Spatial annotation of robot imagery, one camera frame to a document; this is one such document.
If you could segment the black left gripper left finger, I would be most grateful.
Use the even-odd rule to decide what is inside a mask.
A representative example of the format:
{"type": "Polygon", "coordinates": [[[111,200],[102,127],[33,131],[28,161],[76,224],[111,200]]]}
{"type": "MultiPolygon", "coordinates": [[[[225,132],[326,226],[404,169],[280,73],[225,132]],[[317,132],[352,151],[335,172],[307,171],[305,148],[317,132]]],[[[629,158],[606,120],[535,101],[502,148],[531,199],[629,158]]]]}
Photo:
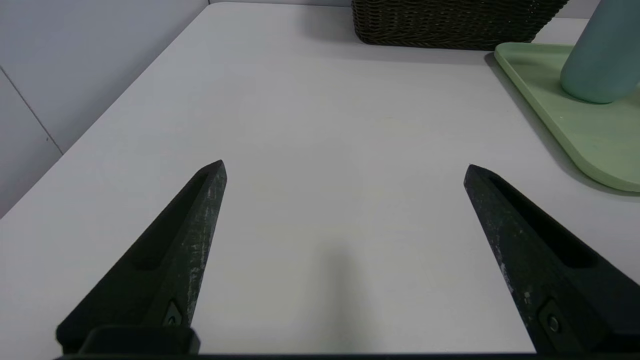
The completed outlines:
{"type": "Polygon", "coordinates": [[[227,184],[199,169],[55,331],[65,356],[190,356],[202,280],[227,184]]]}

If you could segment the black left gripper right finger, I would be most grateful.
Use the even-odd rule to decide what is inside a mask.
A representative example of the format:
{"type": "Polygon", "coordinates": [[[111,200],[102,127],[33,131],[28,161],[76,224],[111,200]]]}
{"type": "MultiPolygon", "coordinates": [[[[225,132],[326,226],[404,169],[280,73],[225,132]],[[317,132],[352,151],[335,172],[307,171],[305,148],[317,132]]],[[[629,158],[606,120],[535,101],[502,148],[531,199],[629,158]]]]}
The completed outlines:
{"type": "Polygon", "coordinates": [[[538,354],[638,354],[640,287],[501,176],[464,189],[538,354]]]}

